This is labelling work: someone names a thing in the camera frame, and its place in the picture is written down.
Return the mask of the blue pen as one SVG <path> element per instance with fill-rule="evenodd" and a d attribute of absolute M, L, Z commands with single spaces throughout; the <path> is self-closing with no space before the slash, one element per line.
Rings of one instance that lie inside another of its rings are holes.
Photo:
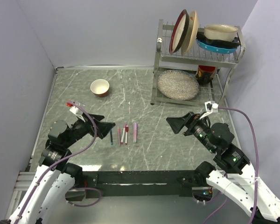
<path fill-rule="evenodd" d="M 113 145 L 113 135 L 112 135 L 112 130 L 110 130 L 110 143 L 111 145 Z"/>

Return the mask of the thin white red pen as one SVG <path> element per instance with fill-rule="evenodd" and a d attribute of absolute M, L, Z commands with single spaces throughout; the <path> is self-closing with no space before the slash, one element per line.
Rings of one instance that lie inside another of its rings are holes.
<path fill-rule="evenodd" d="M 124 124 L 123 130 L 122 130 L 121 141 L 120 141 L 121 144 L 124 143 L 125 132 L 126 132 L 126 123 Z"/>

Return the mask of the thick white red marker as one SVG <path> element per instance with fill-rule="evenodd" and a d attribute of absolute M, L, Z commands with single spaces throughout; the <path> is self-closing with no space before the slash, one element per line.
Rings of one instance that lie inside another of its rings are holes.
<path fill-rule="evenodd" d="M 128 131 L 129 131 L 129 127 L 128 127 L 128 125 L 126 125 L 126 127 L 125 127 L 125 145 L 127 145 L 127 143 L 128 143 Z"/>

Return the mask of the pink highlighter pen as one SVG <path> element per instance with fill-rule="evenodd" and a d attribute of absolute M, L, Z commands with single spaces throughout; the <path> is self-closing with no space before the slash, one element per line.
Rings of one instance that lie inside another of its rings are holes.
<path fill-rule="evenodd" d="M 137 135 L 138 135 L 138 123 L 133 124 L 133 143 L 137 142 Z"/>

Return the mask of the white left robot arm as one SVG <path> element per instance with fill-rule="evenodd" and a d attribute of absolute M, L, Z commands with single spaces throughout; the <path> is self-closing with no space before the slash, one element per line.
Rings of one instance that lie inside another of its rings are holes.
<path fill-rule="evenodd" d="M 106 137 L 115 123 L 103 122 L 103 119 L 103 115 L 83 113 L 70 126 L 64 120 L 51 125 L 33 181 L 15 211 L 9 218 L 1 220 L 1 224 L 48 222 L 54 206 L 65 200 L 65 194 L 84 183 L 82 167 L 68 162 L 74 156 L 70 146 L 88 134 L 93 138 Z"/>

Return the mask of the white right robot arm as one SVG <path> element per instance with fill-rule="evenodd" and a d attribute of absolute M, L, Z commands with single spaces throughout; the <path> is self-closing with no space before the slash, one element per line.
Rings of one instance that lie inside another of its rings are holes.
<path fill-rule="evenodd" d="M 256 169 L 244 152 L 232 143 L 234 135 L 226 123 L 211 125 L 208 117 L 193 112 L 182 117 L 168 117 L 166 121 L 175 134 L 186 127 L 184 136 L 195 136 L 215 154 L 214 162 L 227 174 L 224 176 L 204 161 L 195 169 L 198 185 L 218 189 L 251 217 L 253 224 L 280 224 L 280 199 L 256 175 Z"/>

